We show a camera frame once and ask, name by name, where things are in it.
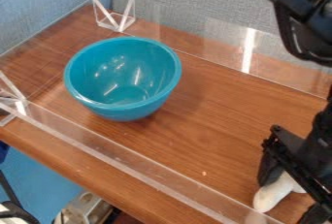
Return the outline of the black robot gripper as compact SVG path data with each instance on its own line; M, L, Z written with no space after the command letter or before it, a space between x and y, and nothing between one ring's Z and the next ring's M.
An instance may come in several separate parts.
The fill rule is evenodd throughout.
M312 121L311 132L303 143L297 158L312 175L332 191L332 98ZM284 172L280 159L268 151L264 152L257 181L260 186L273 184ZM323 224L332 219L332 202L315 203L300 218L299 224Z

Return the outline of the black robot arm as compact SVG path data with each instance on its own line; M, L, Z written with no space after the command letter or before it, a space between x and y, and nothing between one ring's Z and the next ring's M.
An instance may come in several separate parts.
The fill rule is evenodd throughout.
M270 1L288 52L332 67L332 0ZM299 224L332 224L332 85L309 134L301 138L273 125L262 147L254 209L266 212L289 193L307 193L313 204Z

